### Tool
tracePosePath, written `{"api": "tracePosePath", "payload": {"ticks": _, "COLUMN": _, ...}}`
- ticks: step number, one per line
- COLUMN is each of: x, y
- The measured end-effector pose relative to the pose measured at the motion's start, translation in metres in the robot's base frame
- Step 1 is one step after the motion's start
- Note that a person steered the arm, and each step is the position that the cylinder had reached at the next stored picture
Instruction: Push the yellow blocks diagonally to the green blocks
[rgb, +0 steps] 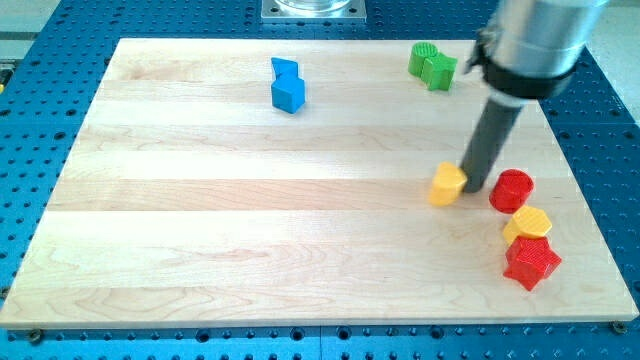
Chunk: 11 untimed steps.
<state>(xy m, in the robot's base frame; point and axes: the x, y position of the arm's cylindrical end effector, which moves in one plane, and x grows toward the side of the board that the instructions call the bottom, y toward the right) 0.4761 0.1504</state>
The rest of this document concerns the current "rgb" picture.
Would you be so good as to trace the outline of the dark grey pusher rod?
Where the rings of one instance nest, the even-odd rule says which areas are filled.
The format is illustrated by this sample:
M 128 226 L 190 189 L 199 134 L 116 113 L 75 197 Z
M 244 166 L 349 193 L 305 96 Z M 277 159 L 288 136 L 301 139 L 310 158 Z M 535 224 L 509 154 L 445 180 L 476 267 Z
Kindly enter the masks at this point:
M 522 98 L 491 91 L 460 163 L 467 176 L 465 193 L 483 187 L 523 107 Z

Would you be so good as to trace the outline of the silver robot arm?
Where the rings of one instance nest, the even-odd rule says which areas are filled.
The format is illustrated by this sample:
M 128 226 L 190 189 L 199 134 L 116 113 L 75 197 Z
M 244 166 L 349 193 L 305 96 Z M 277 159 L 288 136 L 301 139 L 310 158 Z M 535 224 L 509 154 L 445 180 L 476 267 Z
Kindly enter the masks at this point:
M 521 110 L 568 87 L 607 0 L 503 0 L 478 31 L 466 72 L 479 67 L 489 98 L 461 160 L 466 193 L 484 186 Z

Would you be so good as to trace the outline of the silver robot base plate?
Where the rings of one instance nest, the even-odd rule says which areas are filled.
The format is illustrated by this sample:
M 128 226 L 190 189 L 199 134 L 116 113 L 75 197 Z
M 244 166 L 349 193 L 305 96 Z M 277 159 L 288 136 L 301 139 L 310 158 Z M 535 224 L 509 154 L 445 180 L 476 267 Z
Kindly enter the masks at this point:
M 365 0 L 262 0 L 264 22 L 367 19 Z

